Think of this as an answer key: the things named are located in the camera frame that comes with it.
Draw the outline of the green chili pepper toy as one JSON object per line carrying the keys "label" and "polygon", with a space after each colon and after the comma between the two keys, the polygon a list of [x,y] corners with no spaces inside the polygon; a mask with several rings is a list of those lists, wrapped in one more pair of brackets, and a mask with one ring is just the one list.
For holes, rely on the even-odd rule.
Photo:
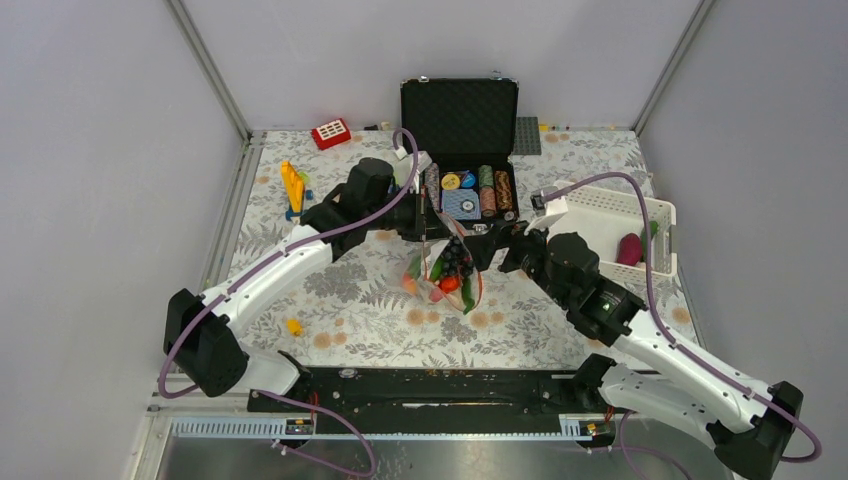
{"label": "green chili pepper toy", "polygon": [[463,314],[470,313],[476,305],[476,299],[473,294],[473,280],[471,277],[465,277],[461,286],[461,299],[463,301]]}

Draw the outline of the orange peach toy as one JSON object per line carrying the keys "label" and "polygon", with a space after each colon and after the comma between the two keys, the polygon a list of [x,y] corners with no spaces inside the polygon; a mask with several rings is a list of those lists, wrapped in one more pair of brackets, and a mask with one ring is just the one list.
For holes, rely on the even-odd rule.
{"label": "orange peach toy", "polygon": [[404,274],[401,278],[401,287],[406,293],[412,296],[420,295],[420,284],[421,282],[419,278],[413,278],[408,274]]}

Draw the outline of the black grape bunch toy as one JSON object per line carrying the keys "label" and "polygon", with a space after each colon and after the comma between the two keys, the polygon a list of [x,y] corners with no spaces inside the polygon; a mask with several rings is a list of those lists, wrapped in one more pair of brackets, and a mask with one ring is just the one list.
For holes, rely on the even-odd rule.
{"label": "black grape bunch toy", "polygon": [[474,271],[473,257],[459,237],[452,237],[440,254],[445,260],[445,276],[469,277]]}

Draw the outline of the clear zip top bag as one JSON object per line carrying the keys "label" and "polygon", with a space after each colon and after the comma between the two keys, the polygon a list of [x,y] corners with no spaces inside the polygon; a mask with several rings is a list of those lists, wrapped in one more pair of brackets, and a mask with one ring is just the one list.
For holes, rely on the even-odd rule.
{"label": "clear zip top bag", "polygon": [[483,278],[465,244],[468,232],[448,214],[438,213],[437,218],[446,237],[422,236],[421,247],[411,256],[400,285],[408,294],[433,304],[444,301],[467,315],[480,304]]}

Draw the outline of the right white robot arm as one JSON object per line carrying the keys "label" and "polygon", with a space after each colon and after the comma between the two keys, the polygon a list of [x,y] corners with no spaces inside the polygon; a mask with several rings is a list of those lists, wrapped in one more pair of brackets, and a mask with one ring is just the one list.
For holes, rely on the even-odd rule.
{"label": "right white robot arm", "polygon": [[609,405],[649,416],[702,442],[745,479],[773,477],[796,430],[803,402],[798,388],[756,380],[676,337],[644,300],[601,274],[598,255],[576,233],[549,237],[523,223],[506,224],[468,237],[465,246],[481,270],[506,249],[499,271],[524,272],[578,332],[662,376],[647,378],[593,354],[574,376],[579,407],[597,412]]}

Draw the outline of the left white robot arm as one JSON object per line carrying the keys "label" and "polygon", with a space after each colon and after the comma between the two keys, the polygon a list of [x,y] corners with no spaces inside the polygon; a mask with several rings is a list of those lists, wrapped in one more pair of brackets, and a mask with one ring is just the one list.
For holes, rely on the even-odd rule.
{"label": "left white robot arm", "polygon": [[245,270],[200,294],[175,293],[167,306],[160,395],[175,399],[200,390],[218,397],[239,387],[271,391],[288,411],[304,407],[311,387],[297,363],[246,346],[241,336],[282,294],[361,245],[368,232],[412,233],[421,212],[420,174],[430,162],[416,156],[395,165],[360,160],[345,182],[305,210],[289,234]]}

